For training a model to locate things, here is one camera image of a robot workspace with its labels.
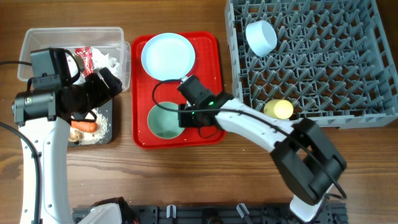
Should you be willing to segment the orange carrot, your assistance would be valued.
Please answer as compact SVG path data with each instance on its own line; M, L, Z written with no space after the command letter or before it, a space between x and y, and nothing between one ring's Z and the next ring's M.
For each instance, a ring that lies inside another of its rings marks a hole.
M72 127L87 133L94 133L98 129L98 125L86 121L72 121Z

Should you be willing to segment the brown food scrap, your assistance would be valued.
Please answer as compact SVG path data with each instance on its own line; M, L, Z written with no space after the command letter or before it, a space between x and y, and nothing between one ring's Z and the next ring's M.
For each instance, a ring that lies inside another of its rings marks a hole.
M68 138L68 141L69 142L80 142L83 138L84 138L84 134L81 131L74 129L74 130L70 131L70 136Z

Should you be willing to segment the light green bowl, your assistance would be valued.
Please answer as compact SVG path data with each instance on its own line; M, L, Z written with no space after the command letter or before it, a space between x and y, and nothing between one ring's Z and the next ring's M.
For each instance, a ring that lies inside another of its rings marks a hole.
M151 133L161 139L174 139L185 130L179 125L177 112L162 109L157 105L149 111L147 125Z

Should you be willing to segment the white rice pile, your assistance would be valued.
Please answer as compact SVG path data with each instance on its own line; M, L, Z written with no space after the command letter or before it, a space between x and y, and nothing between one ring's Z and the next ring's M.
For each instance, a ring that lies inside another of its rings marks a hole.
M96 131L93 133L83 132L83 139L79 142L80 145L89 144L102 144L107 140L106 134L109 133L108 130L108 117L106 117L98 108L92 110L95 115L97 115Z

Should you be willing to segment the white tissue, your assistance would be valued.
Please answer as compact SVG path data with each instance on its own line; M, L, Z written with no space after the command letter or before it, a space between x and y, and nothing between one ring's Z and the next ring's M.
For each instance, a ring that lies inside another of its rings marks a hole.
M120 78L121 64L116 58L109 54L103 54L99 49L92 47L91 61L93 70L107 68L115 77Z

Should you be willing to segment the red snack wrapper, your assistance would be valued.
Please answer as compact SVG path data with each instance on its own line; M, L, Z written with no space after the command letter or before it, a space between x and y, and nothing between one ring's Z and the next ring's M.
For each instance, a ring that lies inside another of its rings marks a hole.
M76 48L74 54L79 56L84 64L85 70L82 72L83 76L86 77L93 73L93 61L92 61L92 50L91 47L80 47Z

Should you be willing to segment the light blue plate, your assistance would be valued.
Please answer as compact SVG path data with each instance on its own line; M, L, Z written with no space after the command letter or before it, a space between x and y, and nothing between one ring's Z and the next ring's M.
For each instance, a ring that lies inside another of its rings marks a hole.
M152 78L178 80L188 75L196 60L191 42L180 34L163 33L152 37L141 52L141 64Z

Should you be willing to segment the yellow plastic cup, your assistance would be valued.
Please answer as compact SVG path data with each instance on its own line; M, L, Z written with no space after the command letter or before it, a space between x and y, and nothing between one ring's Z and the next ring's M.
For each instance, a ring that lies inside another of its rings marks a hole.
M277 119L289 119L294 112L294 107L287 100L270 100L264 107L264 114Z

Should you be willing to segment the light blue bowl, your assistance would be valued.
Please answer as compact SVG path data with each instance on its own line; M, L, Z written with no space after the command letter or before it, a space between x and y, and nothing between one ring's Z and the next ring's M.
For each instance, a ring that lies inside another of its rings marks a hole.
M264 57L277 46L276 32L266 21L248 24L245 34L249 47L257 56Z

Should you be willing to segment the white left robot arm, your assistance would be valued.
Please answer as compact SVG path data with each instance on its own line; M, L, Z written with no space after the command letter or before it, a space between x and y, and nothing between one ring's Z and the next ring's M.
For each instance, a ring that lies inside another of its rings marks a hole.
M82 85L63 83L54 74L40 77L34 91L17 95L13 107L23 150L21 223L73 223L67 182L71 115L86 113L122 91L107 69Z

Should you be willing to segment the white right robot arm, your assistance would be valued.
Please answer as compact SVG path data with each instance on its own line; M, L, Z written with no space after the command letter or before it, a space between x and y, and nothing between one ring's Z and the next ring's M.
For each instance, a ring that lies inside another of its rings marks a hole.
M271 155L294 197L290 211L301 222L318 216L347 163L319 125L311 119L299 123L271 118L228 93L185 93L185 113L211 121L221 129L245 137Z

